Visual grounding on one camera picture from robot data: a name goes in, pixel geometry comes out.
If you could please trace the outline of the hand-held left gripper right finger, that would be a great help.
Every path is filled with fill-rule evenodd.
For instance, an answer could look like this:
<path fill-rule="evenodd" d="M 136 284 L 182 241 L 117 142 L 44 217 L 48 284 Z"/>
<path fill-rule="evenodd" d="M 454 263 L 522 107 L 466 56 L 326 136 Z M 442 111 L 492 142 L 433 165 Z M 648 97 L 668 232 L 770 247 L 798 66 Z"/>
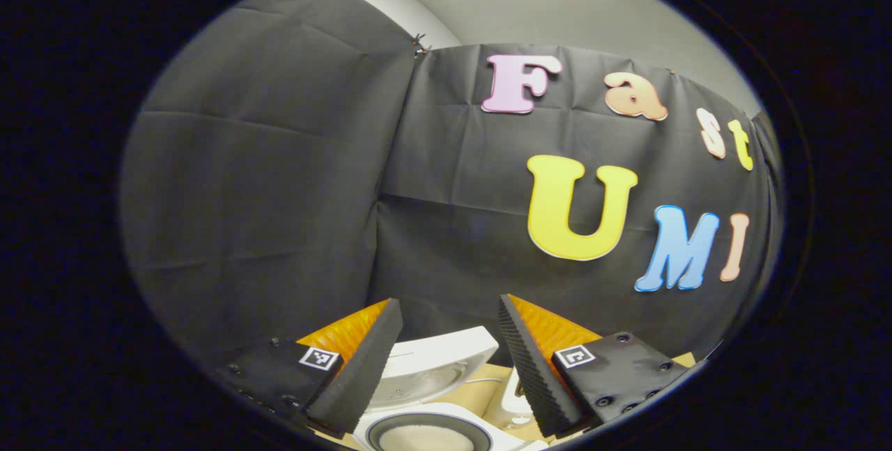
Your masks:
<path fill-rule="evenodd" d="M 633 333 L 600 335 L 503 294 L 498 324 L 542 435 L 605 425 L 671 387 L 691 368 Z"/>

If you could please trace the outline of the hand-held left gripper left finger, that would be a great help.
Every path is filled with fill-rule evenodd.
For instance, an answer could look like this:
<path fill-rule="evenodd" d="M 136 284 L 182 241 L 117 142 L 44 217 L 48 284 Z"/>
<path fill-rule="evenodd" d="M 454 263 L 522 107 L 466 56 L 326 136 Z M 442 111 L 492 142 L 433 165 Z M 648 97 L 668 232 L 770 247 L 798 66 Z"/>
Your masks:
<path fill-rule="evenodd" d="M 369 406 L 402 326 L 399 300 L 388 298 L 302 339 L 241 347 L 213 367 L 286 428 L 341 438 Z"/>

